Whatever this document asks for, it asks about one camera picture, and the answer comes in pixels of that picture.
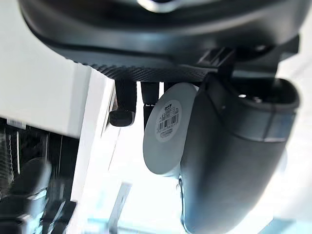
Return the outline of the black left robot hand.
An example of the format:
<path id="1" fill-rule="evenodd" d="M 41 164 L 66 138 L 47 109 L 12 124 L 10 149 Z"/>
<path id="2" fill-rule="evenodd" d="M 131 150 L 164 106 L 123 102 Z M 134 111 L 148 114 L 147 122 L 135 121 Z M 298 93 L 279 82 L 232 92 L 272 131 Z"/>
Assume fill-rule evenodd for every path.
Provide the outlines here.
<path id="1" fill-rule="evenodd" d="M 224 234 L 272 178 L 300 105 L 276 77 L 297 54 L 309 0 L 20 0 L 47 47 L 115 82 L 113 126 L 144 113 L 143 157 L 179 181 L 181 223 Z"/>

